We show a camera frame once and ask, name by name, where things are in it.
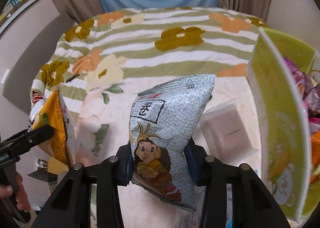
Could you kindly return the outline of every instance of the speckled snack package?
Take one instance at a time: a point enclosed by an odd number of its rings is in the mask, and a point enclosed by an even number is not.
[[[163,202],[196,210],[195,185],[183,150],[198,124],[215,75],[191,75],[138,94],[129,123],[135,173],[132,182]]]

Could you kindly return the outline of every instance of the framed picture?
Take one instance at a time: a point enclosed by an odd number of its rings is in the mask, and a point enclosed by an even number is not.
[[[8,0],[0,14],[0,34],[26,8],[37,0]]]

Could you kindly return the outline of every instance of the headboard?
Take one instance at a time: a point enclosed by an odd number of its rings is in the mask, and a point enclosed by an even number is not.
[[[73,26],[67,13],[50,22],[23,52],[4,84],[2,95],[27,114],[30,113],[30,89],[37,72],[52,56],[60,36]]]

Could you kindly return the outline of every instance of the bedspread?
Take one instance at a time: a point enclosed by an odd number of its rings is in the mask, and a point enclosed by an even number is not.
[[[237,98],[248,135],[260,149],[245,78],[260,25],[265,22],[220,8],[123,9],[97,15],[61,36],[31,91],[48,98],[60,89],[75,125],[76,162],[88,166],[128,142],[133,94],[180,76],[216,74],[207,108]],[[193,137],[210,153],[200,128]],[[244,161],[260,172],[260,154]],[[92,196],[94,220],[94,189]],[[125,227],[172,225],[175,208],[141,187],[120,187],[119,196]]]

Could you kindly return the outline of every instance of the black pen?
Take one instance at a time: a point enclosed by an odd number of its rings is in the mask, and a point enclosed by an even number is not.
[[[76,77],[78,77],[78,76],[79,76],[79,74],[73,75],[72,77],[70,77],[69,79],[66,80],[66,83],[74,80],[74,79],[75,79]]]

